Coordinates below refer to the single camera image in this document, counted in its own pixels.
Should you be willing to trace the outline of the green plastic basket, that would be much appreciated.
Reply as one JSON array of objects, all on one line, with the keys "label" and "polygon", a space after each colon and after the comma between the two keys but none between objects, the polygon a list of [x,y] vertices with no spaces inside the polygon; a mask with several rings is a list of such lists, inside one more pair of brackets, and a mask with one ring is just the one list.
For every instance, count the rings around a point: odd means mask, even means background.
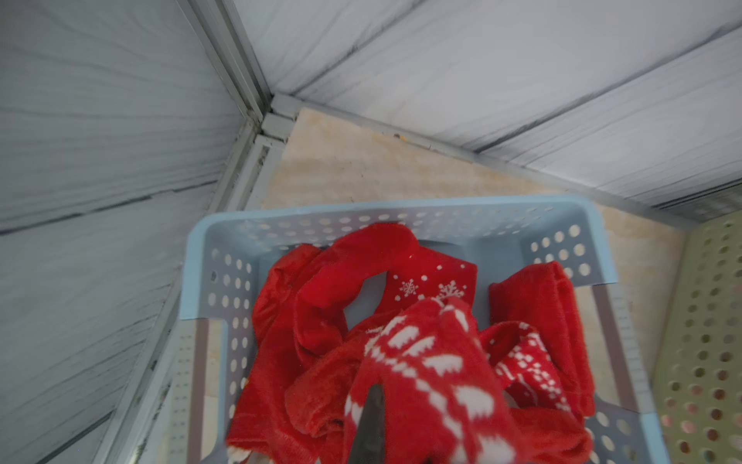
[{"label": "green plastic basket", "polygon": [[688,237],[653,392],[674,463],[741,460],[741,215]]}]

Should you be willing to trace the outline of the red white striped sock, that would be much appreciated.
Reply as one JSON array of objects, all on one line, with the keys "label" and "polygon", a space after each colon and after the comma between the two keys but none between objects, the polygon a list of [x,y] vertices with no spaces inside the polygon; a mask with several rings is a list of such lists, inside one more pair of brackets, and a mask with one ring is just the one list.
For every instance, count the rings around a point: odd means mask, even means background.
[{"label": "red white striped sock", "polygon": [[572,412],[557,367],[537,329],[525,322],[507,321],[478,336],[490,366],[515,405]]}]

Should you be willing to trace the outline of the red patterned knit sock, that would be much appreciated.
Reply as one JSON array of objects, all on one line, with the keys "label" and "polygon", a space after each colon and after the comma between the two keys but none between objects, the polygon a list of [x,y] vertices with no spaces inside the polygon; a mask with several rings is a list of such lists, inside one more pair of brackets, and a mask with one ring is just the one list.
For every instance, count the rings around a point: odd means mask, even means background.
[{"label": "red patterned knit sock", "polygon": [[419,301],[393,317],[363,349],[347,396],[343,460],[374,387],[384,396],[384,463],[522,463],[524,444],[504,390],[458,298]]}]

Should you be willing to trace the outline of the blue plastic basket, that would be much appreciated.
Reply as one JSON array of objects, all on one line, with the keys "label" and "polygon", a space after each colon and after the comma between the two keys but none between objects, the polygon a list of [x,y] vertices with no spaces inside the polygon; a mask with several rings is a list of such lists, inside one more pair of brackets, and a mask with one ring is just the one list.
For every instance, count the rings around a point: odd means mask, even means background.
[{"label": "blue plastic basket", "polygon": [[251,313],[272,265],[289,249],[330,245],[375,222],[401,222],[426,247],[477,265],[479,324],[488,286],[539,261],[562,263],[593,293],[616,396],[599,394],[587,422],[596,463],[666,463],[641,350],[618,285],[603,218],[570,195],[379,201],[220,213],[189,234],[173,363],[169,461],[223,463],[225,435],[258,352]]}]

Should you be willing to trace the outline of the red fluffy sock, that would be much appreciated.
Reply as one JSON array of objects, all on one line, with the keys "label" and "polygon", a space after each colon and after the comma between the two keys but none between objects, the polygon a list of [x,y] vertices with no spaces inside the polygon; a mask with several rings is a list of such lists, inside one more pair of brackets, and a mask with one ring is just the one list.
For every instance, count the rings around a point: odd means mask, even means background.
[{"label": "red fluffy sock", "polygon": [[313,430],[301,414],[311,396],[297,381],[349,333],[344,310],[363,282],[406,262],[419,249],[406,226],[377,223],[330,247],[300,245],[272,266],[253,307],[258,354],[226,445],[230,461],[258,452],[276,463],[314,463],[342,456],[341,413]]}]

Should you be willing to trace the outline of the left metal frame post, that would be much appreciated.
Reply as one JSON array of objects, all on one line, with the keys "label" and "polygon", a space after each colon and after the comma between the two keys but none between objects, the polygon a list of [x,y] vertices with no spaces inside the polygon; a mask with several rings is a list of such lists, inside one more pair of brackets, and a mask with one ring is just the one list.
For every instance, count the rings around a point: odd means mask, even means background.
[{"label": "left metal frame post", "polygon": [[271,110],[272,93],[237,3],[179,0],[178,5],[241,114],[261,126]]}]

